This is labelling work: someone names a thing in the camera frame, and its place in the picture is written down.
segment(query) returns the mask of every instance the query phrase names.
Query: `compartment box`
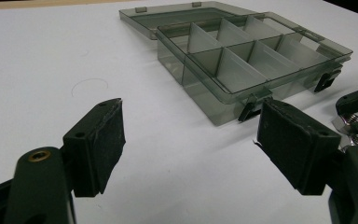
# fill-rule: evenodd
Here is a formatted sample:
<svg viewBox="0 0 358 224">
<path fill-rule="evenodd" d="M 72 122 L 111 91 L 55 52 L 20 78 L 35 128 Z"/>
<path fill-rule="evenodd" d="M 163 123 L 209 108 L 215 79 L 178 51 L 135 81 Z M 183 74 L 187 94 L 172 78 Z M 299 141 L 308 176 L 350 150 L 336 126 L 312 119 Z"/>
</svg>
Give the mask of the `compartment box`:
<svg viewBox="0 0 358 224">
<path fill-rule="evenodd" d="M 352 54 L 272 12 L 216 2 L 127 12 L 122 19 L 158 39 L 158 60 L 215 125 L 253 117 L 268 97 L 322 91 Z"/>
</svg>

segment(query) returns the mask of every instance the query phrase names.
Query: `white table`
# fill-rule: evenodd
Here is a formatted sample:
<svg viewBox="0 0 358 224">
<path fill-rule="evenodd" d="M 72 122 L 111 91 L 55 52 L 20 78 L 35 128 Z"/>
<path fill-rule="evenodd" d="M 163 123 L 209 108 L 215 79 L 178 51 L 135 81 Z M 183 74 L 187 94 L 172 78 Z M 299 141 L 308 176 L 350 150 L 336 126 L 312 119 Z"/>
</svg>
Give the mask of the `white table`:
<svg viewBox="0 0 358 224">
<path fill-rule="evenodd" d="M 333 128 L 337 99 L 358 90 L 358 14 L 319 0 L 227 3 L 273 11 L 354 51 L 332 87 L 285 100 Z M 331 189 L 295 191 L 253 144 L 258 117 L 213 126 L 158 62 L 157 43 L 118 16 L 166 4 L 0 9 L 0 183 L 22 154 L 61 147 L 94 105 L 120 97 L 127 144 L 105 194 L 75 198 L 78 223 L 330 223 Z"/>
</svg>

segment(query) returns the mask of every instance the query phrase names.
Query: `open box lid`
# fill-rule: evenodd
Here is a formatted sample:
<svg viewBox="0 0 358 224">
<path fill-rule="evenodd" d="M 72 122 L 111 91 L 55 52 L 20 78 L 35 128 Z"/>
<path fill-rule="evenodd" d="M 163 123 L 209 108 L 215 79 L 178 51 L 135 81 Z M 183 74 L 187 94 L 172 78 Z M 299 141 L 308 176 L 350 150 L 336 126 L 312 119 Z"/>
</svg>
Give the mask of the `open box lid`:
<svg viewBox="0 0 358 224">
<path fill-rule="evenodd" d="M 193 2 L 160 7 L 136 7 L 119 11 L 120 18 L 141 34 L 157 39 L 157 28 L 182 22 L 204 21 L 254 14 L 254 11 L 219 2 Z"/>
</svg>

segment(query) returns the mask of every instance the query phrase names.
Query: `table surface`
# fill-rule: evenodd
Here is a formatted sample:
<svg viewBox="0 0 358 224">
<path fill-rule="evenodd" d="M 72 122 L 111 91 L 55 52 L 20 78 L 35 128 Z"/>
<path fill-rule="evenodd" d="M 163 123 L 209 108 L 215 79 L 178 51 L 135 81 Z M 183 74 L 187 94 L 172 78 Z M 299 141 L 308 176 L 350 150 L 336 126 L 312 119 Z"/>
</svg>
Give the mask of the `table surface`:
<svg viewBox="0 0 358 224">
<path fill-rule="evenodd" d="M 358 90 L 358 14 L 320 0 L 227 3 L 273 11 L 354 51 L 331 88 L 285 100 L 333 128 L 335 102 Z M 253 144 L 258 117 L 213 126 L 158 62 L 156 41 L 118 16 L 166 4 L 0 9 L 0 183 L 21 155 L 60 147 L 94 105 L 120 97 L 127 144 L 104 195 L 75 198 L 78 223 L 330 223 L 331 189 L 295 191 Z"/>
</svg>

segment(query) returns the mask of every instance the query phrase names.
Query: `thin curved line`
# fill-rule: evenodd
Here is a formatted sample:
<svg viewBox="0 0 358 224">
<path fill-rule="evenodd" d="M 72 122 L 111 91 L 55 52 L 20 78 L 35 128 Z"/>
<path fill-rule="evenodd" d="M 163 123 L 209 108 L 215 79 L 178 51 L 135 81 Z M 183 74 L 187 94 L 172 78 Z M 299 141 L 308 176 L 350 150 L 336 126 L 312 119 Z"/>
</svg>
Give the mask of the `thin curved line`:
<svg viewBox="0 0 358 224">
<path fill-rule="evenodd" d="M 106 84 L 106 88 L 107 88 L 107 89 L 109 88 L 109 83 L 108 83 L 105 79 L 103 79 L 103 78 L 98 78 L 98 77 L 87 78 L 87 79 L 84 79 L 84 80 L 81 80 L 81 81 L 77 82 L 77 83 L 75 84 L 75 86 L 71 89 L 71 95 L 72 95 L 72 97 L 75 97 L 75 96 L 74 96 L 74 89 L 75 89 L 75 87 L 76 87 L 77 85 L 79 85 L 79 84 L 82 83 L 82 82 L 90 81 L 90 80 L 100 80 L 100 81 L 102 81 L 102 82 L 104 82 L 104 83 Z"/>
</svg>

